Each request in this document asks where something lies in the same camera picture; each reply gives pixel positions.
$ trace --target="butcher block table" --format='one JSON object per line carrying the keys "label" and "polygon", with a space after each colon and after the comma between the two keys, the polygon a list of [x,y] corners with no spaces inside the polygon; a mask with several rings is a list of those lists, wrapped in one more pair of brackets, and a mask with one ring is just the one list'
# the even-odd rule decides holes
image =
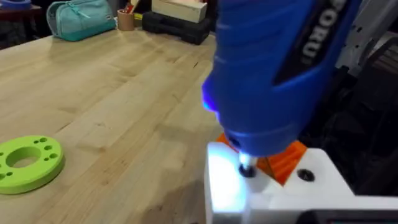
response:
{"label": "butcher block table", "polygon": [[0,224],[205,223],[206,145],[221,133],[199,46],[143,31],[53,37],[0,51],[0,142],[46,135],[66,164],[44,187],[0,195]]}

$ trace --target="metal stand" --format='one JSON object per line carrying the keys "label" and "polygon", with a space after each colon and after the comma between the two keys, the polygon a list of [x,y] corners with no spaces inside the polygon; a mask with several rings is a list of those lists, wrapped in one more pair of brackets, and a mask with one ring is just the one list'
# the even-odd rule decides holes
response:
{"label": "metal stand", "polygon": [[363,0],[336,68],[357,77],[374,46],[398,16],[396,0]]}

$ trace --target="green ring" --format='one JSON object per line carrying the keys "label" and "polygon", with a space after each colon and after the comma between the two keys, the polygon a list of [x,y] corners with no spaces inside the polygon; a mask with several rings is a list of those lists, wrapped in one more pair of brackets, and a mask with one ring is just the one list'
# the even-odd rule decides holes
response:
{"label": "green ring", "polygon": [[[28,157],[37,160],[25,167],[13,165]],[[0,194],[20,194],[54,179],[64,165],[59,142],[47,136],[24,136],[0,144]]]}

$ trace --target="hole in green ring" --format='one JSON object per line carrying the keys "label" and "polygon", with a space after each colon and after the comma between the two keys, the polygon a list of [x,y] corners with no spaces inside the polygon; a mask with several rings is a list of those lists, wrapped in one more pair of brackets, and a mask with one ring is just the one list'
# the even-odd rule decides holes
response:
{"label": "hole in green ring", "polygon": [[51,158],[51,159],[54,159],[54,158],[57,158],[57,157],[58,157],[58,155],[55,154],[55,153],[53,153],[53,154],[50,155],[50,158]]}
{"label": "hole in green ring", "polygon": [[26,167],[33,164],[40,158],[41,152],[36,147],[20,147],[10,153],[6,158],[6,164],[9,167]]}

